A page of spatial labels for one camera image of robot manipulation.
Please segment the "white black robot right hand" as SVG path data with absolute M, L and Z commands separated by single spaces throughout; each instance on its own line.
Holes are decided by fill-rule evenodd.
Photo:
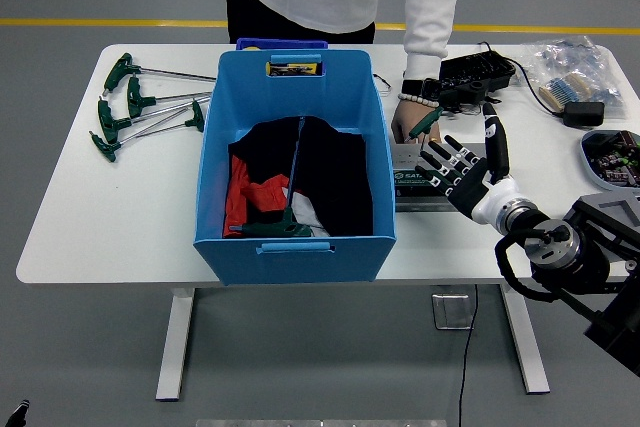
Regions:
M 509 232 L 508 219 L 516 209 L 528 204 L 510 176 L 507 137 L 492 104 L 482 105 L 485 126 L 484 157 L 451 136 L 445 142 L 455 152 L 430 141 L 420 157 L 430 165 L 415 171 L 443 194 L 449 203 L 478 224 L 490 224 L 501 234 Z

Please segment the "person's left hand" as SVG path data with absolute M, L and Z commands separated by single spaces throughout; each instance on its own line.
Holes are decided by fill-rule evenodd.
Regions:
M 438 123 L 434 123 L 432 125 L 431 130 L 428 134 L 422 133 L 416 138 L 409 137 L 410 131 L 424 117 L 426 117 L 433 111 L 433 107 L 429 107 L 409 100 L 400 100 L 391 121 L 391 130 L 395 143 L 422 143 L 430 140 L 440 142 L 441 135 Z

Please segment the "black white robot left hand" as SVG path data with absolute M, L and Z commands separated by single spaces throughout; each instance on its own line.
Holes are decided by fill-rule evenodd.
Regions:
M 25 427 L 27 425 L 27 413 L 30 408 L 30 401 L 22 400 L 15 410 L 10 414 L 5 423 L 5 427 Z

